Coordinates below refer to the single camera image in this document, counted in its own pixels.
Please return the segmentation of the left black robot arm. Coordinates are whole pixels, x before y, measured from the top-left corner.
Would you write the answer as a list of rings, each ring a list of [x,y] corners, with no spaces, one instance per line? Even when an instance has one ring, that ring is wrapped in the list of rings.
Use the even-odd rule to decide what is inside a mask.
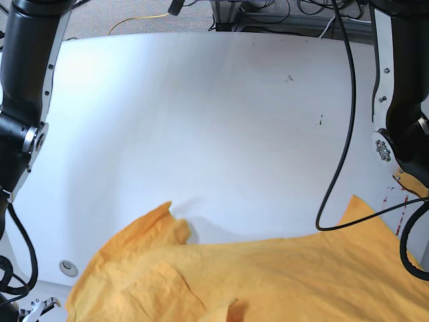
[[[408,191],[428,196],[428,2],[370,1],[375,153]]]

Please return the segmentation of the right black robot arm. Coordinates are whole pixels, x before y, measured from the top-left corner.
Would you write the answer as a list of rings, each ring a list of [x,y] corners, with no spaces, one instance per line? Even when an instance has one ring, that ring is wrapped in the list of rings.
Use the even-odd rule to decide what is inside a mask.
[[[28,282],[1,257],[1,320],[37,321],[57,300],[35,301],[30,311],[15,302],[26,297],[38,279],[38,261],[30,238],[18,219],[13,200],[23,186],[46,139],[46,116],[54,70],[73,1],[12,1],[1,52],[1,227],[9,214],[29,250]],[[11,287],[11,279],[21,282]]]

